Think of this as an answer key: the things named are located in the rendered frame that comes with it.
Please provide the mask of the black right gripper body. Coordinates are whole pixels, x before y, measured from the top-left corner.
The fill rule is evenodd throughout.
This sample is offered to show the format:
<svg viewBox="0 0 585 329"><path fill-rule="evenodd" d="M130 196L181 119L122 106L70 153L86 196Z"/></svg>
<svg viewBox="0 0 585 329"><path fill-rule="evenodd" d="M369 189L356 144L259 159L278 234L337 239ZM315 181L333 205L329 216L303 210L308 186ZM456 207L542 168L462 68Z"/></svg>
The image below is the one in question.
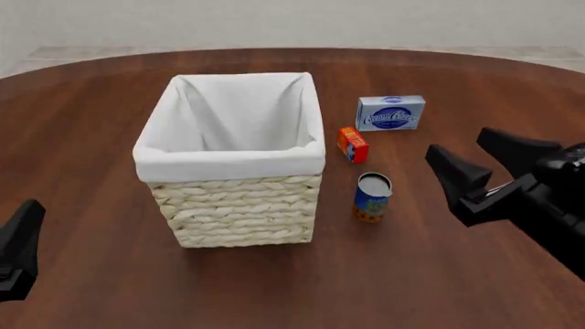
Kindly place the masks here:
<svg viewBox="0 0 585 329"><path fill-rule="evenodd" d="M475 179L458 185L458 219L466 227L503 219L547 222L549 213L532 198L541 184L523 175L503 186L488 190L489 179Z"/></svg>

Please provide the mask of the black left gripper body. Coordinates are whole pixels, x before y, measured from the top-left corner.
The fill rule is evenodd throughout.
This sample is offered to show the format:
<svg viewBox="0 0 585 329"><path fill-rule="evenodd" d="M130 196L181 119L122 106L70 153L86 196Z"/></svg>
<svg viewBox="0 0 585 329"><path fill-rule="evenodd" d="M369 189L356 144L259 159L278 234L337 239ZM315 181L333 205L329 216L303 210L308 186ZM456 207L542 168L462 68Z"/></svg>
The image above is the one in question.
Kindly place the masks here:
<svg viewBox="0 0 585 329"><path fill-rule="evenodd" d="M24 301L36 279L22 269L0 267L0 302Z"/></svg>

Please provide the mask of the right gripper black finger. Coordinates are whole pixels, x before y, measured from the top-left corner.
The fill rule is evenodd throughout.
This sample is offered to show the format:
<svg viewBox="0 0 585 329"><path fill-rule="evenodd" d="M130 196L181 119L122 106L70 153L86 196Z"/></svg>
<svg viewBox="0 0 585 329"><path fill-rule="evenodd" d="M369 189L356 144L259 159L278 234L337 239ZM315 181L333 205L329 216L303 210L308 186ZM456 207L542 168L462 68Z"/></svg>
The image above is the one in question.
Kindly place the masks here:
<svg viewBox="0 0 585 329"><path fill-rule="evenodd" d="M474 201L487 194L492 170L472 164L438 144L429 146L425 160L439 180L449 207L458 205L460 199Z"/></svg>
<svg viewBox="0 0 585 329"><path fill-rule="evenodd" d="M496 128L483 128L476 142L502 165L534 165L562 148L558 142L529 139Z"/></svg>

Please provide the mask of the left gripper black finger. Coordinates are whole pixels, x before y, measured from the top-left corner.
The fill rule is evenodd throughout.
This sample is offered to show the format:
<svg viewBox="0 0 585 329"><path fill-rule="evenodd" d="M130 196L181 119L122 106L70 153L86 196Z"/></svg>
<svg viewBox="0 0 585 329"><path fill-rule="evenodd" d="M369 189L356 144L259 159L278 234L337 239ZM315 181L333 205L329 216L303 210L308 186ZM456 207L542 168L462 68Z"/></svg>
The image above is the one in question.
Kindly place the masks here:
<svg viewBox="0 0 585 329"><path fill-rule="evenodd" d="M45 214L46 209L36 199L17 208L0 228L0 265L38 274L38 241Z"/></svg>

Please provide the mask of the blue alphabet soup can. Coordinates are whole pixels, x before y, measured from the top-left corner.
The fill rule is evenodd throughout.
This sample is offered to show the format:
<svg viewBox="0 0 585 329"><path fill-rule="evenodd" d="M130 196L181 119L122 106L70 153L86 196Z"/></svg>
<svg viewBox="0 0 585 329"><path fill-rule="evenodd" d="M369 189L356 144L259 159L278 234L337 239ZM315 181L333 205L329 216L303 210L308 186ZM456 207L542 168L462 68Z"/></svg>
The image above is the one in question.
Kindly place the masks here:
<svg viewBox="0 0 585 329"><path fill-rule="evenodd" d="M357 180L352 213L366 223L378 223L384 217L388 200L392 196L390 180L376 172L367 172Z"/></svg>

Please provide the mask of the woven basket with white liner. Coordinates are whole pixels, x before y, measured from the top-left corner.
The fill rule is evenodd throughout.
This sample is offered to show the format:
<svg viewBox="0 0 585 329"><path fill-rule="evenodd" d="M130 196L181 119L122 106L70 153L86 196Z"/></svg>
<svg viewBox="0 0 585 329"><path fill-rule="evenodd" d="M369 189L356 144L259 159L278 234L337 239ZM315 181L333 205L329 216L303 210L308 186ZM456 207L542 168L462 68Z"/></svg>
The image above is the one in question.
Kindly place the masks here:
<svg viewBox="0 0 585 329"><path fill-rule="evenodd" d="M308 243L325 166L310 73L173 77L133 160L185 249Z"/></svg>

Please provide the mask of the blue cream cheese box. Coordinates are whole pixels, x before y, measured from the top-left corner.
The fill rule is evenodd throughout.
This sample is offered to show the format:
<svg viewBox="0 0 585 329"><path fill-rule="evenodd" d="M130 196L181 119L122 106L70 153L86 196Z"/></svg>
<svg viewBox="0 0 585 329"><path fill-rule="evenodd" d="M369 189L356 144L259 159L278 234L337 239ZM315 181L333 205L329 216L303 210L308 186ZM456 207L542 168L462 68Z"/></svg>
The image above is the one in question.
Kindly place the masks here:
<svg viewBox="0 0 585 329"><path fill-rule="evenodd" d="M420 95L359 98L356 129L360 132L415 130L425 104Z"/></svg>

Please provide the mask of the red orange butter box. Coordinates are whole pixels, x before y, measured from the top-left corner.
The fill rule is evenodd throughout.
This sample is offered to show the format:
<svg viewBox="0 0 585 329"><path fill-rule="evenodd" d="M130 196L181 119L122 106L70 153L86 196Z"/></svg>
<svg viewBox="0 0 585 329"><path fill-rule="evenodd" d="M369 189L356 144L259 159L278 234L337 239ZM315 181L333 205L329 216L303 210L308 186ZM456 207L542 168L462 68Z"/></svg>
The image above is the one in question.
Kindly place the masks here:
<svg viewBox="0 0 585 329"><path fill-rule="evenodd" d="M355 128L341 128L337 145L352 164L363 164L367 160L369 144Z"/></svg>

